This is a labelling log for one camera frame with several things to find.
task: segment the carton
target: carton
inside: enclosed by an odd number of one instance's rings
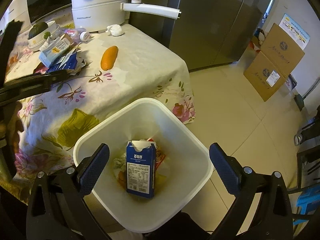
[[[304,56],[300,46],[277,24],[273,24],[265,41],[244,76],[267,101],[288,79]]]
[[[127,145],[127,192],[137,196],[154,196],[156,143],[131,141]]]

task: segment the blue box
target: blue box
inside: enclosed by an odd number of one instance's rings
[[[155,143],[128,142],[126,155],[128,193],[146,198],[154,196],[155,162]]]

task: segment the white handle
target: white handle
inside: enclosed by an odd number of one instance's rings
[[[175,20],[179,18],[179,14],[181,13],[179,9],[144,3],[123,3],[122,10],[127,12],[141,12],[160,15]]]

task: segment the blue gripper pad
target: blue gripper pad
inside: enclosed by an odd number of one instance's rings
[[[209,156],[229,194],[237,196],[241,190],[241,165],[226,155],[218,143],[210,146]]]
[[[108,145],[102,143],[88,159],[88,164],[79,171],[80,195],[89,195],[110,157]]]

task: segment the brown flattened cardboard box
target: brown flattened cardboard box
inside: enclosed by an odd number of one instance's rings
[[[267,101],[284,84],[303,56],[299,45],[277,24],[273,24],[261,52],[245,70],[244,76]]]

